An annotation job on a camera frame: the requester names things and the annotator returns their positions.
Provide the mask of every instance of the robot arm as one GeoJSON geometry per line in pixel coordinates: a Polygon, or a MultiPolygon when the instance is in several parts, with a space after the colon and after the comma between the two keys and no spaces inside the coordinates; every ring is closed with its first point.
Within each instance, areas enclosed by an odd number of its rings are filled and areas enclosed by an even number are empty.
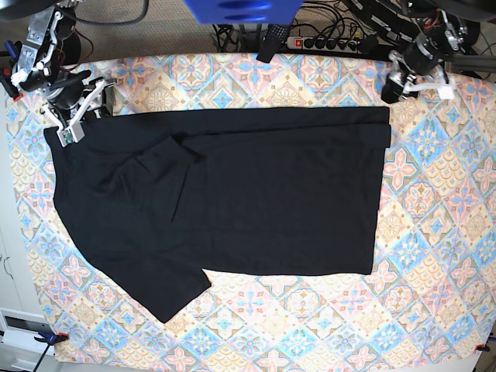
{"type": "MultiPolygon", "coordinates": [[[[82,120],[112,114],[107,97],[113,81],[99,78],[84,84],[90,71],[76,74],[64,67],[76,64],[81,56],[81,42],[74,31],[78,2],[60,3],[63,11],[50,6],[53,1],[44,3],[49,7],[31,17],[25,43],[5,43],[12,68],[0,71],[0,82],[15,100],[23,92],[42,95],[46,99],[43,113],[57,124],[60,142],[66,146],[83,138],[82,120]]],[[[24,13],[10,9],[10,14],[24,13]]]]}

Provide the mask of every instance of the floor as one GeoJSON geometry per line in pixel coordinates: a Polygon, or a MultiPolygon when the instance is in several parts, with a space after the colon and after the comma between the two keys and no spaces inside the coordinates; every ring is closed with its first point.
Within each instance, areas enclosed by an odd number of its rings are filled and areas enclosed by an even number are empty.
{"type": "MultiPolygon", "coordinates": [[[[122,0],[88,1],[79,5],[77,15],[95,21],[117,22],[131,19],[140,13],[142,0],[123,2],[122,0]]],[[[315,11],[302,9],[297,14],[300,22],[310,22],[320,27],[326,26],[326,17],[315,11]]],[[[24,40],[28,19],[0,23],[2,39],[24,40]]],[[[146,18],[127,27],[95,27],[79,24],[79,31],[93,40],[95,51],[89,61],[123,57],[139,57],[174,53],[215,52],[212,27],[199,25],[183,0],[153,0],[146,18]]],[[[483,31],[489,43],[496,41],[496,25],[486,24],[483,31]]],[[[314,31],[304,29],[304,35],[313,36],[314,31]]],[[[481,38],[478,50],[486,48],[481,38]]],[[[89,47],[84,43],[83,55],[89,47]]]]}

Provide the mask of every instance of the patterned tablecloth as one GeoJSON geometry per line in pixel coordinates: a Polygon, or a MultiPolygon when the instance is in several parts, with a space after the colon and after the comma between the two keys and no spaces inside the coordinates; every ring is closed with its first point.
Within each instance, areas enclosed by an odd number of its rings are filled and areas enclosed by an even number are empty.
{"type": "MultiPolygon", "coordinates": [[[[247,54],[89,64],[118,80],[115,111],[382,105],[388,66],[247,54]]],[[[70,340],[59,361],[144,370],[357,371],[472,355],[496,319],[496,87],[456,76],[391,107],[374,272],[254,277],[208,272],[213,286],[158,322],[71,242],[53,208],[42,99],[8,101],[19,220],[46,319],[70,340]]]]}

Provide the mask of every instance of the floral tile pattern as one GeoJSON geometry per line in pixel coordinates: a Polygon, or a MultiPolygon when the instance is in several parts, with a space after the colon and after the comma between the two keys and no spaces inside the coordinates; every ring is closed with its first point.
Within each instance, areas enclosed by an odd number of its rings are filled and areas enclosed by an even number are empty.
{"type": "MultiPolygon", "coordinates": [[[[388,65],[368,60],[189,54],[86,64],[116,78],[115,112],[383,105],[388,65]]],[[[19,222],[41,308],[70,335],[57,359],[142,370],[364,372],[465,358],[496,320],[494,85],[456,76],[391,106],[371,275],[207,272],[212,288],[156,320],[79,254],[52,201],[40,97],[7,101],[19,222]]]]}

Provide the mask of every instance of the black t-shirt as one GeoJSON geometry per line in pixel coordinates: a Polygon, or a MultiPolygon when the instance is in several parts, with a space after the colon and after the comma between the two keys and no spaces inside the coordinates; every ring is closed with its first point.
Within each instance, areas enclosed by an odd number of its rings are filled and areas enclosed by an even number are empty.
{"type": "Polygon", "coordinates": [[[202,269],[369,274],[388,108],[159,112],[45,130],[76,247],[166,322],[202,269]]]}

